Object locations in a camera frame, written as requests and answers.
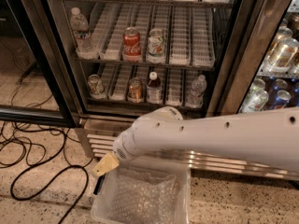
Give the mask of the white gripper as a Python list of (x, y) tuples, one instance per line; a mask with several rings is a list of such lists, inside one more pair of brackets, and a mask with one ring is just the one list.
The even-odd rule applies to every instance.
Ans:
[(130, 154), (123, 141), (123, 135), (120, 134), (113, 143), (113, 152), (107, 153), (93, 168), (93, 174), (97, 177), (105, 175), (116, 169), (120, 162), (128, 162), (135, 159), (135, 156)]

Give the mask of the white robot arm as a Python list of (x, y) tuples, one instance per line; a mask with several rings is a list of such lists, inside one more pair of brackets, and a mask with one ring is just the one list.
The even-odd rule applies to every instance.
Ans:
[(139, 117), (122, 132), (93, 174), (102, 176), (122, 162), (160, 149), (195, 149), (298, 172), (298, 121), (296, 107), (184, 119), (174, 107), (166, 106)]

